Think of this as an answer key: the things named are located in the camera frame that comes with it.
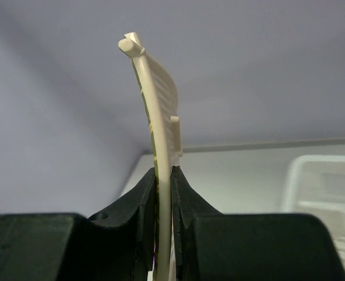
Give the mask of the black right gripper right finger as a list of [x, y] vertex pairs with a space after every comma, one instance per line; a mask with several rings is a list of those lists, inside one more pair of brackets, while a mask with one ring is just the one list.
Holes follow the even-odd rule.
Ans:
[[179, 166], [171, 172], [171, 276], [173, 280], [183, 280], [184, 272], [184, 232], [196, 218], [206, 215], [221, 215], [190, 185]]

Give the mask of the square bamboo woven plate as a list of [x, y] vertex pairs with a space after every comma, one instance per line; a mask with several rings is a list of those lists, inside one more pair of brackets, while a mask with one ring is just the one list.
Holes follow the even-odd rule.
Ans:
[[154, 280], [175, 280], [171, 172], [182, 156], [180, 118], [177, 114], [178, 92], [165, 68], [150, 55], [137, 33], [130, 32], [118, 47], [134, 68], [149, 124], [157, 182], [156, 248]]

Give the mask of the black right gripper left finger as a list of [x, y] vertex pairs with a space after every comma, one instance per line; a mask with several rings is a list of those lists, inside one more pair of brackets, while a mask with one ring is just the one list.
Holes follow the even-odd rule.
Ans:
[[94, 239], [96, 280], [147, 280], [154, 261], [156, 189], [151, 168], [130, 191], [89, 217], [104, 230]]

